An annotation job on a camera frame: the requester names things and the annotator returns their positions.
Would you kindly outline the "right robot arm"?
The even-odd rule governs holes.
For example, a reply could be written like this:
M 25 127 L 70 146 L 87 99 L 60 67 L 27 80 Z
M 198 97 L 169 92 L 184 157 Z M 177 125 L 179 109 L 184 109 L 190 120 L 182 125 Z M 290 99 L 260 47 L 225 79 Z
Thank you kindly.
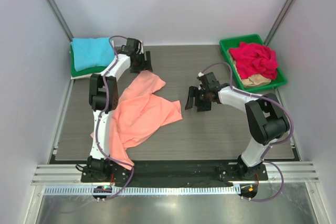
M 257 95 L 221 84 L 213 72 L 200 74 L 199 86 L 188 88 L 185 109 L 197 107 L 198 112 L 210 111 L 213 103 L 229 105 L 247 116 L 251 135 L 246 149 L 237 158 L 234 178 L 255 178 L 271 145 L 290 130 L 290 122 L 272 93 Z

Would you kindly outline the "red t shirt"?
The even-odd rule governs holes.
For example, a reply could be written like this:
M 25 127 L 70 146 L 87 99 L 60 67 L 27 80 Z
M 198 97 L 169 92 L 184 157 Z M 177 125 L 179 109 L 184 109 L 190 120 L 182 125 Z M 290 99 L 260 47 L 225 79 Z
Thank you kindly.
M 242 79 L 256 74 L 270 80 L 277 78 L 277 54 L 271 48 L 257 43 L 240 42 L 237 48 L 229 48 L 228 52 L 236 62 L 236 69 Z

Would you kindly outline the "salmon pink t shirt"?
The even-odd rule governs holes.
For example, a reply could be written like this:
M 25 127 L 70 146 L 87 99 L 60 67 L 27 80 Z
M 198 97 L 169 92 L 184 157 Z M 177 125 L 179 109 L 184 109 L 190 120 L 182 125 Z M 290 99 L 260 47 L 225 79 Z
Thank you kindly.
M 125 88 L 118 106 L 98 120 L 99 111 L 93 113 L 94 133 L 90 156 L 104 159 L 106 155 L 118 160 L 120 166 L 130 170 L 134 165 L 126 150 L 145 142 L 160 127 L 182 119 L 180 101 L 168 101 L 154 93 L 165 86 L 159 76 L 142 71 Z

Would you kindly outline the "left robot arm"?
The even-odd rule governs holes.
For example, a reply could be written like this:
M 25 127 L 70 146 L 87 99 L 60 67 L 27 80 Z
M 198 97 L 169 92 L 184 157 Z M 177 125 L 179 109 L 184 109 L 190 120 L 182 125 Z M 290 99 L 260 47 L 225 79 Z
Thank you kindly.
M 102 73 L 92 74 L 90 77 L 89 104 L 93 111 L 94 129 L 87 163 L 83 168 L 79 168 L 82 182 L 107 182 L 112 177 L 114 164 L 133 168 L 128 162 L 110 157 L 110 122 L 119 102 L 118 80 L 128 69 L 131 73 L 152 71 L 151 53 L 145 52 L 142 41 L 135 38 L 127 38 L 125 45 L 116 50 L 114 38 L 116 36 L 109 38 L 109 44 L 115 53 L 115 59 Z

